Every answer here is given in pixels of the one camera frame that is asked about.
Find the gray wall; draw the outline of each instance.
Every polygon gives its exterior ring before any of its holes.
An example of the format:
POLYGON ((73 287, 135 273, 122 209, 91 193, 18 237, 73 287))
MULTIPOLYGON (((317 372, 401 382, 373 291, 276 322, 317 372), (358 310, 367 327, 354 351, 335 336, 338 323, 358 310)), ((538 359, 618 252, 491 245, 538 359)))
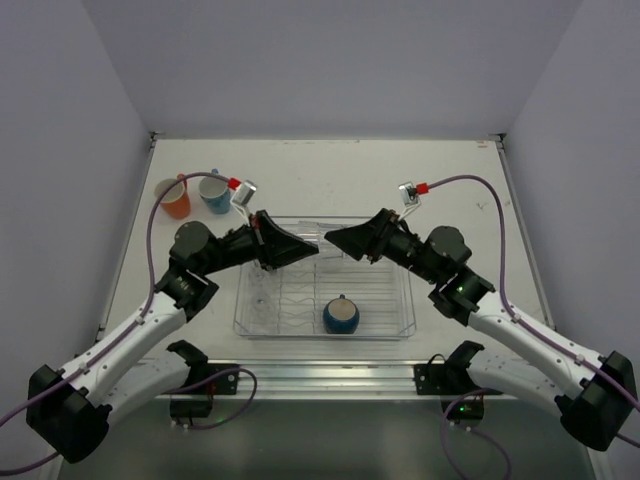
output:
MULTIPOLYGON (((79 2, 0 2, 0 65, 4 414, 35 369, 90 345, 148 142, 79 2)), ((23 414, 1 430, 0 469, 44 453, 23 414)))
POLYGON ((580 0, 84 0, 171 135, 456 136, 513 123, 580 0))
MULTIPOLYGON (((640 3, 585 0, 507 136, 562 333, 640 369, 640 3)), ((638 414, 623 430, 640 439, 638 414)), ((619 479, 637 450, 610 449, 619 479)))

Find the tabletop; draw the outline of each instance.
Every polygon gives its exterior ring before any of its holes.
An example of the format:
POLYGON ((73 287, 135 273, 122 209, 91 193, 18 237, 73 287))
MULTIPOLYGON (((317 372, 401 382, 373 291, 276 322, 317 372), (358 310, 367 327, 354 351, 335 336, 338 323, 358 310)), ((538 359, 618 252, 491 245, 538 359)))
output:
MULTIPOLYGON (((484 177, 496 188, 506 216, 507 291, 511 301, 544 321, 529 257, 496 144, 490 141, 434 140, 159 140, 137 206, 137 214, 108 313, 105 332, 124 321, 145 299, 148 289, 144 236, 154 202, 153 189, 179 173, 219 169, 228 177, 258 185, 250 207, 271 216, 366 216, 380 208, 402 209, 398 185, 433 182, 459 174, 484 177)), ((241 225, 233 210, 209 212, 189 182, 191 215, 215 235, 241 225)), ((498 283, 498 216, 490 193, 476 182, 455 182, 423 197, 422 207, 408 217, 412 231, 425 238, 439 225, 458 228, 473 251, 470 267, 498 283)), ((183 221, 159 210, 153 225, 152 253, 157 277, 167 268, 173 236, 183 221)), ((154 358, 178 339, 187 340, 217 360, 412 361, 435 353, 448 355, 464 340, 508 354, 494 340, 444 318, 427 298, 431 286, 412 278, 416 333, 391 340, 250 339, 233 331, 239 268, 216 273, 220 290, 188 325, 154 347, 154 358)))

